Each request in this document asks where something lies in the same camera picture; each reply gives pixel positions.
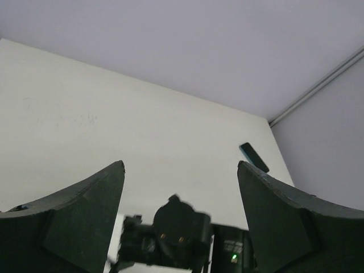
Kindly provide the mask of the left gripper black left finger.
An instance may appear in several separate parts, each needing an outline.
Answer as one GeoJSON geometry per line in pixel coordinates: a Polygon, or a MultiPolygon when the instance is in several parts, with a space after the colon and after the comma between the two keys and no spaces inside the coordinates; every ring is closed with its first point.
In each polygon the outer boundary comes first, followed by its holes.
{"type": "Polygon", "coordinates": [[[1,213],[1,272],[103,272],[125,180],[116,161],[1,213]]]}

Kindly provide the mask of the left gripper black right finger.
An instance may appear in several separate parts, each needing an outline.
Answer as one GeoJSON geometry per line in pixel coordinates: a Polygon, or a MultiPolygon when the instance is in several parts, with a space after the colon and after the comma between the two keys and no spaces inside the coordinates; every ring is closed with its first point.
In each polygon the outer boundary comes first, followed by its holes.
{"type": "Polygon", "coordinates": [[[363,272],[363,211],[305,193],[245,161],[237,176],[259,272],[363,272]]]}

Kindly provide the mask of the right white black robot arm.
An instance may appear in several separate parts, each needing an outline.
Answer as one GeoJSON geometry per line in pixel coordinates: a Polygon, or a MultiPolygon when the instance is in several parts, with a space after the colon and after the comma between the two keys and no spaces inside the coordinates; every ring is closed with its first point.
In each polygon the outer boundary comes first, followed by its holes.
{"type": "Polygon", "coordinates": [[[136,263],[190,272],[258,272],[247,230],[214,224],[178,195],[156,211],[150,225],[140,215],[125,216],[117,259],[108,262],[110,272],[136,263]]]}

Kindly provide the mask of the right aluminium frame post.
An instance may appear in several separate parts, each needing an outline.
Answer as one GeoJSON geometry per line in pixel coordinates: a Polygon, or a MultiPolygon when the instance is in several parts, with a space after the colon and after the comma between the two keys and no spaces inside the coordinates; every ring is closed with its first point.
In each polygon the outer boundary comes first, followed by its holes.
{"type": "Polygon", "coordinates": [[[353,67],[357,62],[361,61],[362,59],[363,59],[363,46],[357,49],[345,60],[340,62],[336,67],[334,67],[331,71],[329,71],[323,78],[321,78],[320,80],[318,80],[318,82],[313,84],[309,89],[307,89],[297,99],[292,101],[282,111],[278,112],[277,115],[275,115],[268,121],[269,126],[272,128],[279,122],[287,118],[295,110],[303,106],[311,98],[317,95],[319,91],[326,88],[329,84],[331,84],[334,80],[343,75],[346,71],[348,71],[351,67],[353,67]]]}

